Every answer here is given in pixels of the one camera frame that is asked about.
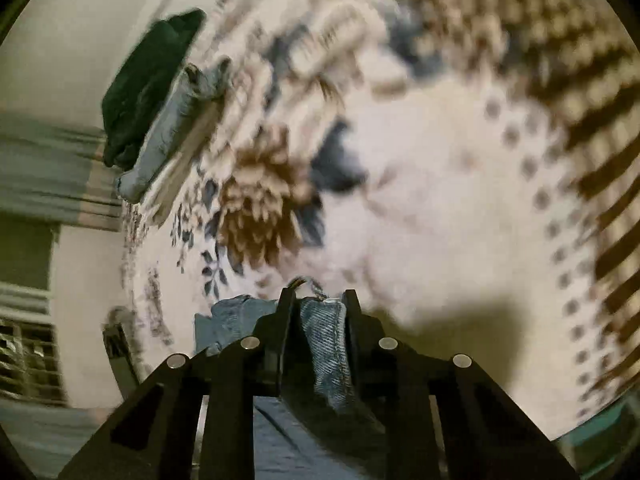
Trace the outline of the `blue denim jeans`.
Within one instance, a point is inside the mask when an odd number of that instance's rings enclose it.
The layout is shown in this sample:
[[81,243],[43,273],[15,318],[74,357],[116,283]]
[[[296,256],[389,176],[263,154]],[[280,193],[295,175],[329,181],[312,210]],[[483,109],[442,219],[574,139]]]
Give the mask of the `blue denim jeans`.
[[341,301],[296,301],[280,396],[255,398],[253,415],[258,479],[385,476],[385,429],[355,388]]

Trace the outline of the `folded white cloth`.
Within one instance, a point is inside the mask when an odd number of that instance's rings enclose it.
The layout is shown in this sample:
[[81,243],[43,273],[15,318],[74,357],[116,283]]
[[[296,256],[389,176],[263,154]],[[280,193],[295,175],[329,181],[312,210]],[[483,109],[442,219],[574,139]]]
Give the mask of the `folded white cloth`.
[[161,226],[168,217],[194,158],[216,131],[224,110],[224,98],[205,102],[194,121],[142,200],[143,217],[151,226]]

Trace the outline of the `folded blue jeans on stack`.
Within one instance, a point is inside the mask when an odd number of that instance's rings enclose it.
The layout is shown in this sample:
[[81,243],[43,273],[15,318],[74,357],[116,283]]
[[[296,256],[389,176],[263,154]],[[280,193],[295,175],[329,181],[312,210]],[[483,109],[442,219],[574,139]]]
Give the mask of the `folded blue jeans on stack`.
[[116,191],[123,200],[130,204],[140,202],[160,170],[183,144],[202,109],[224,97],[230,67],[231,60],[226,56],[205,70],[193,64],[184,66],[134,166],[117,179]]

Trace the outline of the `green striped curtain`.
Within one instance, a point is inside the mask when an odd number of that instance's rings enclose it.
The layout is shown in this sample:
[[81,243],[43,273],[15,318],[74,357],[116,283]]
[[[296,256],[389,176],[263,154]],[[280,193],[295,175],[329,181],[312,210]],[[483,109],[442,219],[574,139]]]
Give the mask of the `green striped curtain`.
[[117,231],[117,172],[103,165],[98,128],[1,114],[1,210],[26,218]]

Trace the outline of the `dark green folded garment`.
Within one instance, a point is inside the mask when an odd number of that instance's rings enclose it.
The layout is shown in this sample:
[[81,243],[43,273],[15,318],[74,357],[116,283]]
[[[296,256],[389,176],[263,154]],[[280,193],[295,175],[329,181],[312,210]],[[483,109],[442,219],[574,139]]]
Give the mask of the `dark green folded garment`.
[[153,23],[122,64],[101,103],[108,168],[134,166],[204,20],[205,12],[193,9]]

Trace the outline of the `floral fleece blanket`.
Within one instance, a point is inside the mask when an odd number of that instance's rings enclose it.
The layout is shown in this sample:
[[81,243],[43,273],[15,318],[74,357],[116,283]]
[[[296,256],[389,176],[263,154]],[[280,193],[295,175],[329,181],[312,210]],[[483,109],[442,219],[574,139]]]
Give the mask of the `floral fleece blanket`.
[[168,96],[224,56],[166,221],[124,200],[140,373],[306,276],[552,438],[638,386],[639,49],[606,0],[217,0]]

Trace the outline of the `white window grille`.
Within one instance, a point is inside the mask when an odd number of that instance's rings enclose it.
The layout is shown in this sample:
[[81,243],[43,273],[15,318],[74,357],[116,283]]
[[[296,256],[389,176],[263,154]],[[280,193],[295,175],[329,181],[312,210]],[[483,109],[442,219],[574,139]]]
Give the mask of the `white window grille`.
[[65,406],[60,352],[47,290],[1,283],[1,395]]

